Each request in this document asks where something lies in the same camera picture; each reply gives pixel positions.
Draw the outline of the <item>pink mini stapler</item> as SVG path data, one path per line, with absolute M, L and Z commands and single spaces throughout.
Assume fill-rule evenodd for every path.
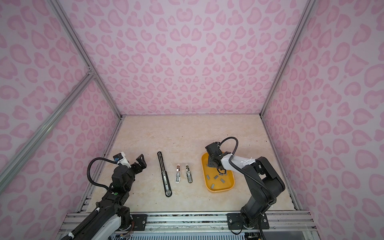
M 178 184 L 178 183 L 180 183 L 180 181 L 181 181 L 181 166 L 177 165 L 175 183 Z

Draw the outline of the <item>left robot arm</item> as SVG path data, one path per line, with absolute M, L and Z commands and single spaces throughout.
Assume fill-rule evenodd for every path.
M 117 167 L 112 174 L 112 182 L 107 186 L 95 182 L 91 177 L 94 162 L 104 161 Z M 132 230 L 134 228 L 130 208 L 124 204 L 130 196 L 136 175 L 147 168 L 143 154 L 130 164 L 124 153 L 119 153 L 112 160 L 97 157 L 90 161 L 87 167 L 87 178 L 96 187 L 104 188 L 107 192 L 96 203 L 96 208 L 71 232 L 62 237 L 63 240 L 107 240 L 117 230 Z

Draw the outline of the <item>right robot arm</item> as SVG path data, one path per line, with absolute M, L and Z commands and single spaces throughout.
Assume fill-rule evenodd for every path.
M 245 177 L 251 197 L 240 210 L 240 223 L 247 229 L 259 227 L 266 211 L 286 189 L 277 171 L 265 157 L 243 158 L 231 152 L 223 152 L 220 142 L 207 145 L 206 151 L 208 167 L 218 172 L 238 172 Z

